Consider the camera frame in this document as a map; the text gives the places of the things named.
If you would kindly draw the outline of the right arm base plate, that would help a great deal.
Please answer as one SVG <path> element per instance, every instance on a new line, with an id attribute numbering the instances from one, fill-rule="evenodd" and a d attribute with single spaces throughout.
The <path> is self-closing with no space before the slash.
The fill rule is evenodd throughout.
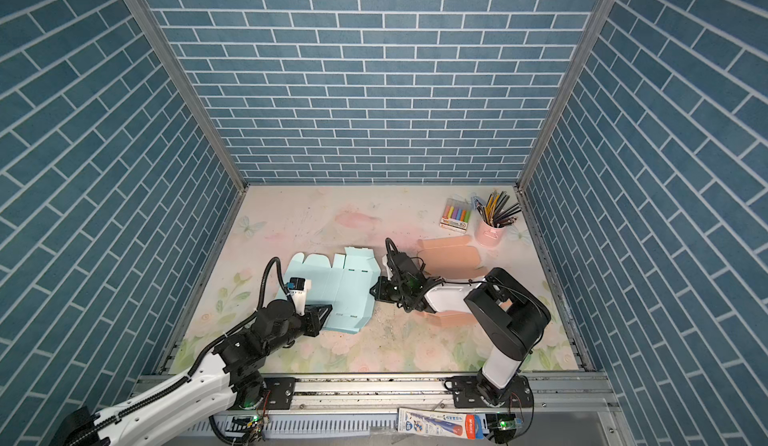
<path id="1" fill-rule="evenodd" d="M 451 394 L 455 408 L 530 408 L 534 406 L 533 391 L 528 378 L 516 374 L 510 382 L 498 388 L 481 373 L 452 376 L 442 381 Z"/>

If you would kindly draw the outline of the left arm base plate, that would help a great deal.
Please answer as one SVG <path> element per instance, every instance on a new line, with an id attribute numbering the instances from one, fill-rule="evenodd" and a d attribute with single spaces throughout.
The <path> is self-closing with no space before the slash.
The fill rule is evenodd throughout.
<path id="1" fill-rule="evenodd" d="M 258 377 L 255 381 L 237 389 L 235 410 L 271 411 L 288 410 L 291 407 L 297 380 L 290 376 Z"/>

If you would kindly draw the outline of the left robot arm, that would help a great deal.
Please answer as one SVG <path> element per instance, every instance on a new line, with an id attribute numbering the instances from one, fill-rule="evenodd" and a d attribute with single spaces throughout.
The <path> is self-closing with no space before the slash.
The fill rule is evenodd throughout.
<path id="1" fill-rule="evenodd" d="M 192 366 L 129 400 L 68 414 L 52 445 L 161 445 L 195 423 L 233 406 L 258 411 L 268 401 L 259 369 L 266 358 L 302 336 L 316 337 L 333 307 L 298 311 L 275 299 L 206 345 Z"/>

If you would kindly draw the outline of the light blue paper box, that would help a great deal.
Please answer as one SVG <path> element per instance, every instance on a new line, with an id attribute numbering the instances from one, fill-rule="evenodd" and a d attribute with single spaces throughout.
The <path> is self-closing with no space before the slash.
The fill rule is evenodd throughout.
<path id="1" fill-rule="evenodd" d="M 356 334 L 372 317 L 375 299 L 370 289 L 380 274 L 372 249 L 346 247 L 344 254 L 334 255 L 333 261 L 322 254 L 296 253 L 285 278 L 303 278 L 311 283 L 305 295 L 306 308 L 332 306 L 324 330 Z"/>

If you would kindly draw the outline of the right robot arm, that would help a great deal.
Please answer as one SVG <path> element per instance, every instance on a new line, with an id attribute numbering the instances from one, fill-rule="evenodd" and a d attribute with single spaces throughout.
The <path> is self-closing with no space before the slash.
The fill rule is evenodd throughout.
<path id="1" fill-rule="evenodd" d="M 474 380 L 476 394 L 491 406 L 511 399 L 523 383 L 520 367 L 551 321 L 543 302 L 501 267 L 458 280 L 428 276 L 423 262 L 399 250 L 389 253 L 386 263 L 388 273 L 369 290 L 374 299 L 406 312 L 471 314 L 492 343 Z"/>

